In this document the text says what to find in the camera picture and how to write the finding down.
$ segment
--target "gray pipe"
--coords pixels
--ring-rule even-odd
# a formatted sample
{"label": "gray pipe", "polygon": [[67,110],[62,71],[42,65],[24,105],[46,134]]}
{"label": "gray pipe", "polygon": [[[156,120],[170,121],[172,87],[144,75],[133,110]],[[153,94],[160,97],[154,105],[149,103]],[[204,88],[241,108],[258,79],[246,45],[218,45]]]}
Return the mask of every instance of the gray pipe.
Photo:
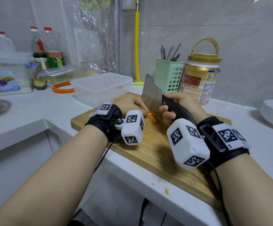
{"label": "gray pipe", "polygon": [[115,59],[116,71],[120,73],[120,0],[115,0]]}

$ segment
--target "black wrist strap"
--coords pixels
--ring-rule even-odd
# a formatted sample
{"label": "black wrist strap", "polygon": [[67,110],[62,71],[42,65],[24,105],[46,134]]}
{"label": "black wrist strap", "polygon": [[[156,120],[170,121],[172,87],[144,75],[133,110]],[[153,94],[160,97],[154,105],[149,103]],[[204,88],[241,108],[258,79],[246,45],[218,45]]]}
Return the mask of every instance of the black wrist strap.
{"label": "black wrist strap", "polygon": [[246,148],[238,148],[235,150],[229,150],[226,147],[222,139],[218,136],[216,131],[212,128],[212,126],[222,124],[222,123],[223,122],[217,119],[216,117],[208,117],[197,125],[197,129],[199,133],[205,137],[204,138],[205,143],[211,152],[209,162],[215,168],[239,155],[242,155],[244,153],[249,154],[249,150]]}
{"label": "black wrist strap", "polygon": [[91,117],[85,125],[93,125],[100,129],[108,139],[108,142],[115,141],[121,137],[121,131],[117,130],[115,124],[119,124],[119,119],[122,122],[122,112],[118,106],[112,104],[108,114],[95,115]]}

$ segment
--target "cleaver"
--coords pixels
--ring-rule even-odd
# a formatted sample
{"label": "cleaver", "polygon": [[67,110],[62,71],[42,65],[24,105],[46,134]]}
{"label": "cleaver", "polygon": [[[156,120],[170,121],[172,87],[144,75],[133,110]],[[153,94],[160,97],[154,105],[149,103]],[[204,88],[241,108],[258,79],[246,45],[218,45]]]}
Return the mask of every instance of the cleaver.
{"label": "cleaver", "polygon": [[181,107],[174,100],[166,98],[162,94],[161,89],[154,83],[153,77],[151,77],[149,74],[146,74],[142,92],[142,100],[157,122],[161,121],[161,112],[159,111],[159,107],[162,105],[167,105],[169,112],[175,112],[175,119],[184,118],[196,125],[193,117],[187,110]]}

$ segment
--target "hand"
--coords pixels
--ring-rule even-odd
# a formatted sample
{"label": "hand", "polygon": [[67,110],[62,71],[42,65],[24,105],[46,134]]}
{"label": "hand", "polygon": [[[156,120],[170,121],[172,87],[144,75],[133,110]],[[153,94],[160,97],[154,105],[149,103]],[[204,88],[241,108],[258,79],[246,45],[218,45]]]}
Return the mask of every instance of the hand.
{"label": "hand", "polygon": [[[210,117],[211,115],[207,114],[206,111],[198,104],[190,95],[184,93],[165,93],[166,98],[173,99],[178,102],[180,106],[185,108],[194,118],[194,121],[198,124],[200,121]],[[163,121],[166,125],[172,125],[176,114],[173,112],[168,112],[168,106],[162,105],[159,108],[159,111],[162,113]]]}
{"label": "hand", "polygon": [[147,117],[149,113],[149,109],[146,107],[144,102],[133,94],[123,97],[114,104],[117,105],[122,111],[123,118],[126,117],[127,112],[130,110],[140,110],[142,111],[144,117]]}

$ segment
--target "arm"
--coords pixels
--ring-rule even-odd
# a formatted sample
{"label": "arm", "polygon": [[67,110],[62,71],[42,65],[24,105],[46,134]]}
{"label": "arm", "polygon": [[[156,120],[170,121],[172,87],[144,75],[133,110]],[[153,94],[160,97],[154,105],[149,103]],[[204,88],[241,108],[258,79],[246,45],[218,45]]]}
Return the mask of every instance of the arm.
{"label": "arm", "polygon": [[[135,96],[115,103],[123,116],[148,109]],[[77,209],[99,158],[107,145],[104,133],[86,125],[39,167],[0,207],[0,226],[62,226]]]}
{"label": "arm", "polygon": [[[188,110],[196,123],[211,116],[190,95],[165,94]],[[175,113],[163,105],[164,122],[173,123]],[[234,226],[273,225],[273,180],[248,154],[237,156],[216,167],[220,178],[225,207]],[[217,185],[214,172],[212,178]]]}

